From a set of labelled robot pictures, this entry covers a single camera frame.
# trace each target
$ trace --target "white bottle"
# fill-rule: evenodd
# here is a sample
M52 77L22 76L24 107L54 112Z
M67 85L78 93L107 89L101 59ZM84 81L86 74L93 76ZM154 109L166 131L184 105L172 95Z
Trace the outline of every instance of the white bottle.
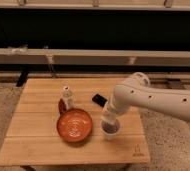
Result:
M62 99L66 105L66 110L74 108L72 91L69 86L64 86L62 90Z

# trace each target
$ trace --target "table top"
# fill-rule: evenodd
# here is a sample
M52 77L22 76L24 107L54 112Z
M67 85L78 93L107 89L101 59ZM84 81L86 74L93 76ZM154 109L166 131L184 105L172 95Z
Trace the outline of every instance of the table top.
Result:
M92 102L99 93L108 98L122 78L29 79L0 150L0 166L144 163L150 161L138 109L118 119L120 134L105 140L100 129L102 108ZM63 86L70 86L74 104L93 120L87 142L64 142L56 130L58 101Z

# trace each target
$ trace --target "black object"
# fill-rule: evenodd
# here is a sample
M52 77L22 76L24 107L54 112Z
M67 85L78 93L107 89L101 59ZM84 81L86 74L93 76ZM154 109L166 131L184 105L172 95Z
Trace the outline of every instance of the black object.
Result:
M103 96L96 94L93 98L92 101L100 105L101 107L104 107L105 103L107 102L107 99L104 98Z
M23 70L21 72L21 75L18 79L18 82L16 84L16 87L21 87L25 82L26 82L26 79L27 79L27 76L29 74L29 71L28 70Z

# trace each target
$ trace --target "floor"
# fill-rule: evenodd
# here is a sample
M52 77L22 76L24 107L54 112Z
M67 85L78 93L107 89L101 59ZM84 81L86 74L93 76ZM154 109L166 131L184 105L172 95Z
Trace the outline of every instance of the floor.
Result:
M165 88L163 84L154 87ZM11 80L0 81L0 147L23 88ZM147 109L140 109L151 162L147 164L36 166L38 171L190 171L190 124ZM22 171L0 167L0 171Z

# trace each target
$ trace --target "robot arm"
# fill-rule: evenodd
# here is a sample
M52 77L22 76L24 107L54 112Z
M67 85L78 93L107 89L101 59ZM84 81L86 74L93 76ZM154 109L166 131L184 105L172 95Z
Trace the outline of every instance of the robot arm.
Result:
M116 117L130 106L148 108L190 122L190 90L169 90L150 87L149 78L135 73L117 84L105 104L102 120L114 124Z

